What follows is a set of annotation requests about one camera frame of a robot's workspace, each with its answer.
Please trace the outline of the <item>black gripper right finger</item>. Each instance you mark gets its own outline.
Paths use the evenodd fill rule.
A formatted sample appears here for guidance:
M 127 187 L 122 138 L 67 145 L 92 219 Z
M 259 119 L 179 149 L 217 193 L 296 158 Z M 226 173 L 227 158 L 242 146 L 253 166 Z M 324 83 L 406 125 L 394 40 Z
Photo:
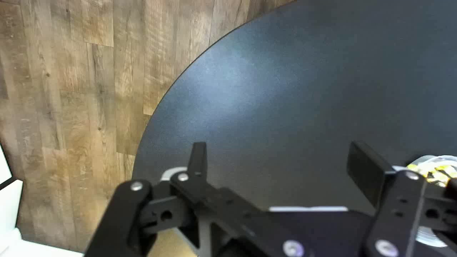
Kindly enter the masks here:
M 352 143 L 347 173 L 376 209 L 363 240 L 366 257 L 456 257 L 457 179 L 439 187 L 412 170 L 396 172 L 366 145 Z M 416 242 L 420 227 L 432 229 L 446 249 Z

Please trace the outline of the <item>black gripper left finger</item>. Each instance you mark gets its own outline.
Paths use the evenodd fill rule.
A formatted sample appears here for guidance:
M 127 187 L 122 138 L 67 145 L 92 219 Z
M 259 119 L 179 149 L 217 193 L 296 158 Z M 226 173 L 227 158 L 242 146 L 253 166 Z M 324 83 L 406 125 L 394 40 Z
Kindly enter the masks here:
M 207 183 L 203 143 L 193 146 L 187 169 L 166 182 L 119 185 L 85 257 L 147 257 L 164 230 L 179 232 L 197 257 L 306 257 L 294 232 Z

